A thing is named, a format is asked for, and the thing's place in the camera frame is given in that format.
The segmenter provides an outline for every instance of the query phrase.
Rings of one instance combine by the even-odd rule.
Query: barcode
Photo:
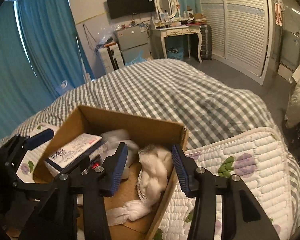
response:
[[[58,158],[59,156],[61,158],[63,158],[64,156],[66,156],[68,154],[68,152],[66,152],[64,149],[59,149],[57,150],[54,154],[52,154],[49,158],[55,160],[56,158]]]

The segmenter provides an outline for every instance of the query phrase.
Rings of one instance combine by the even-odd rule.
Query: mirror frame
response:
[[[177,0],[173,0],[175,6],[176,6],[176,9],[175,11],[173,12],[173,14],[169,15],[169,18],[173,18],[176,16],[177,12],[178,12],[178,3],[177,3]],[[156,7],[158,8],[158,11],[159,13],[163,13],[163,11],[161,10],[160,8],[160,0],[156,0]]]

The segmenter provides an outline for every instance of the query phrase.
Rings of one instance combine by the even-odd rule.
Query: vanity table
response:
[[[184,18],[180,16],[180,4],[178,0],[154,0],[156,5],[157,20],[152,21],[152,36],[160,38],[164,58],[167,58],[167,49],[164,39],[170,36],[187,35],[188,54],[190,57],[190,34],[197,34],[199,44],[202,44],[202,34],[200,26],[181,25],[181,22],[187,22],[189,19],[184,12]],[[157,56],[159,55],[158,47],[154,46]],[[201,63],[201,45],[198,46],[198,59]]]
[[[161,45],[162,45],[162,50],[163,50],[163,55],[164,58],[167,58],[167,50],[166,50],[166,45],[164,42],[164,38],[169,37],[169,36],[178,36],[178,35],[187,35],[188,36],[188,53],[190,57],[190,36],[189,34],[194,34],[196,33],[199,38],[199,44],[202,43],[202,34],[200,32],[200,26],[177,26],[177,27],[170,27],[170,28],[163,28],[163,29],[151,29],[152,35],[155,37],[160,37],[161,39]],[[155,46],[156,54],[159,55],[158,47]],[[198,59],[199,62],[201,63],[201,46],[198,46]]]

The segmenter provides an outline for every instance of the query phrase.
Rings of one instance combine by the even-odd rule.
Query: vanity drawer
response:
[[[167,36],[182,34],[182,29],[167,30]]]
[[[195,33],[195,29],[193,28],[186,28],[186,29],[183,29],[183,33]]]

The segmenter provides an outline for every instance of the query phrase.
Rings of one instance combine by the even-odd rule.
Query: white wall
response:
[[[93,37],[98,41],[103,28],[129,24],[131,16],[111,20],[108,13],[106,13],[106,0],[69,0],[69,2],[83,49],[94,75],[98,78],[105,74],[105,70],[101,65],[100,59],[88,46],[83,24],[87,26]],[[149,20],[151,16],[151,13],[140,15],[142,21]],[[134,19],[139,22],[139,15],[134,16]]]
[[[296,0],[282,0],[285,5],[283,14],[283,27],[292,32],[300,33],[300,6]]]

